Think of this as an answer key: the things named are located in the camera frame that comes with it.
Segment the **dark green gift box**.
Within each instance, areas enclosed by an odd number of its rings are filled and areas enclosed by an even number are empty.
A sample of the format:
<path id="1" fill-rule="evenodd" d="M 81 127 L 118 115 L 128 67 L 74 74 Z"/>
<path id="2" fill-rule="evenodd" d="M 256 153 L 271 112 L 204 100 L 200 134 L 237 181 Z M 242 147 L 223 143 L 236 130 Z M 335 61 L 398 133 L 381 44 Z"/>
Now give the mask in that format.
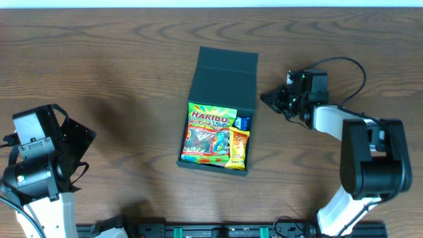
<path id="1" fill-rule="evenodd" d="M 256 108 L 256 73 L 258 54 L 201 47 L 187 99 L 186 121 L 176 164 L 187 169 L 246 176 L 250 155 L 251 130 Z M 245 170 L 226 169 L 209 164 L 196 164 L 180 160 L 188 123 L 188 103 L 220 106 L 237 110 L 237 117 L 249 117 L 249 140 L 245 157 Z"/>

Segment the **blue Oreo packet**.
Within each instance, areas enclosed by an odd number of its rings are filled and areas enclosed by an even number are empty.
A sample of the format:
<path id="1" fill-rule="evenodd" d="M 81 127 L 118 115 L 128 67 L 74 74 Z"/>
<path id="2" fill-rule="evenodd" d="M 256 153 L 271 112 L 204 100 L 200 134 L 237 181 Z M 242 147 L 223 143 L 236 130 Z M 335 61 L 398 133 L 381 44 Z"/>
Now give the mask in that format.
<path id="1" fill-rule="evenodd" d="M 248 131 L 249 130 L 249 117 L 236 117 L 233 126 L 236 127 L 239 130 L 242 131 Z"/>

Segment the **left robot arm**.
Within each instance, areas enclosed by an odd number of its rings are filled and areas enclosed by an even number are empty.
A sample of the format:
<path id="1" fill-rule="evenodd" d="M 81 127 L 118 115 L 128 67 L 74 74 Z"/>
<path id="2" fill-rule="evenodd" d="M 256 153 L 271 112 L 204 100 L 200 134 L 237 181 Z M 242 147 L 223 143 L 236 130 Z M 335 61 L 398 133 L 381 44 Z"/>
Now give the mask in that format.
<path id="1" fill-rule="evenodd" d="M 18 139 L 1 179 L 4 195 L 19 206 L 17 219 L 27 237 L 77 237 L 72 176 L 96 132 L 66 119 L 33 128 L 17 124 L 8 139 Z"/>

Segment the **green Haribo worms bag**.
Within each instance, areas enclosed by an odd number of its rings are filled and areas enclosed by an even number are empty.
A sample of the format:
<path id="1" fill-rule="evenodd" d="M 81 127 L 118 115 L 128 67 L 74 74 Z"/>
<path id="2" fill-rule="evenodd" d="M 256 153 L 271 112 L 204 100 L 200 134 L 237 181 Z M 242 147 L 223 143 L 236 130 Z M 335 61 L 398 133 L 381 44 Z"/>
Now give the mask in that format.
<path id="1" fill-rule="evenodd" d="M 180 160 L 219 167 L 229 161 L 229 128 L 237 110 L 188 103 L 188 123 Z"/>

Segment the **orange yellow snack packet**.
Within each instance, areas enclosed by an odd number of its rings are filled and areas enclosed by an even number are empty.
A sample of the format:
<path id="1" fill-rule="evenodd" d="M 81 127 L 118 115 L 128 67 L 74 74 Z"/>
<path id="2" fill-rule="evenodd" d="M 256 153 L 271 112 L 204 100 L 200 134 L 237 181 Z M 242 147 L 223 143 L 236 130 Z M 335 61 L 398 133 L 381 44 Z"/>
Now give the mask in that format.
<path id="1" fill-rule="evenodd" d="M 226 169 L 245 170 L 245 157 L 250 132 L 230 127 L 229 129 L 229 160 Z"/>

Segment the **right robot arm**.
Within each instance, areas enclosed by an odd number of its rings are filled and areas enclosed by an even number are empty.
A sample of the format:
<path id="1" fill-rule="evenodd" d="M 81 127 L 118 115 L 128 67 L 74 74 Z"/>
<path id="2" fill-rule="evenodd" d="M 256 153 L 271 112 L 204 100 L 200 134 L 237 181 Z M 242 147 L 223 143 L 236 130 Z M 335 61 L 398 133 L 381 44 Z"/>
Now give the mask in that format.
<path id="1" fill-rule="evenodd" d="M 303 127 L 341 142 L 341 186 L 303 228 L 305 237 L 345 237 L 374 207 L 386 203 L 412 182 L 403 123 L 329 104 L 328 93 L 281 85 L 260 99 L 286 120 L 299 116 Z"/>

